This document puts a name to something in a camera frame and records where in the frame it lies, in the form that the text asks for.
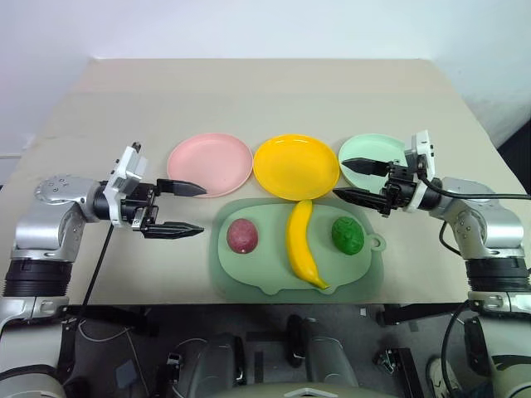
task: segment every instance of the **table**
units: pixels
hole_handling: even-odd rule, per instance
[[[497,192],[524,191],[450,82],[429,61],[92,61],[0,191],[0,272],[9,266],[17,219],[40,180],[66,172],[106,179],[113,161],[135,140],[149,160],[144,180],[154,182],[165,177],[172,148],[198,133],[230,133],[253,151],[269,137],[303,133],[337,152],[355,134],[407,140],[423,129],[435,144],[438,177],[469,178]],[[338,185],[346,183],[341,179]],[[207,267],[212,219],[229,201],[268,196],[251,177],[225,197],[159,198],[158,221],[188,221],[205,232],[167,241],[115,231],[91,303],[224,303]],[[505,205],[520,216],[529,247],[529,204]],[[371,302],[465,298],[465,265],[440,246],[440,221],[422,211],[395,211],[388,219],[370,210],[367,215],[387,240],[382,289]],[[105,223],[85,227],[68,291],[71,303],[83,298],[106,229]]]

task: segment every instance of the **toy avocado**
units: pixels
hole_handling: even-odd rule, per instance
[[[355,255],[364,244],[362,226],[351,217],[340,217],[332,225],[332,241],[346,255]]]

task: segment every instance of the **toy banana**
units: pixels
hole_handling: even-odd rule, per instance
[[[290,218],[288,218],[285,243],[288,249],[291,269],[295,275],[320,289],[326,289],[329,285],[319,277],[317,265],[309,251],[308,241],[306,240],[306,230],[309,218],[312,215],[312,209],[312,201],[300,201],[295,205]]]

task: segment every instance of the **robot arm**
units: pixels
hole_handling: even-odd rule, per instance
[[[109,181],[61,175],[39,184],[29,212],[18,222],[11,264],[0,298],[0,397],[40,391],[62,397],[61,383],[74,363],[75,327],[61,320],[66,289],[86,223],[115,227],[150,239],[178,239],[203,231],[184,222],[156,224],[156,197],[196,196],[191,182],[140,180],[146,159],[140,145],[127,147]]]
[[[531,346],[527,344],[531,288],[522,245],[524,228],[485,185],[434,178],[433,158],[427,132],[419,133],[406,151],[406,166],[364,158],[343,162],[355,172],[388,175],[379,195],[357,188],[338,188],[334,193],[383,216],[398,208],[429,211],[451,227],[465,260],[470,309],[479,313],[465,325],[469,366],[491,378],[497,397],[531,396]]]

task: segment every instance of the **green cutting board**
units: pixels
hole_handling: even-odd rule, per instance
[[[332,224],[340,217],[354,217],[334,206],[314,205],[306,238],[319,268],[319,275],[329,287],[319,289],[295,276],[285,247],[285,229],[295,204],[250,206],[235,211],[225,219],[220,229],[217,253],[223,269],[244,284],[259,287],[265,294],[277,294],[282,289],[316,289],[333,294],[338,286],[360,279],[371,265],[372,252],[383,250],[385,241],[380,235],[367,235],[365,245],[356,255],[346,255],[334,246]],[[234,220],[245,218],[258,230],[258,246],[248,254],[238,254],[227,244],[227,231]]]
[[[314,201],[308,228],[309,247],[331,288],[320,290],[295,277],[285,249],[285,223],[294,205],[279,199],[243,199],[220,210],[210,248],[212,282],[218,293],[245,303],[353,303],[377,293],[385,240],[373,233],[363,211],[334,199]],[[335,249],[330,234],[339,216],[351,216],[362,225],[367,234],[363,254],[349,256]],[[232,252],[227,244],[228,226],[237,218],[250,219],[258,229],[258,246],[247,255]],[[378,247],[372,247],[373,241]]]

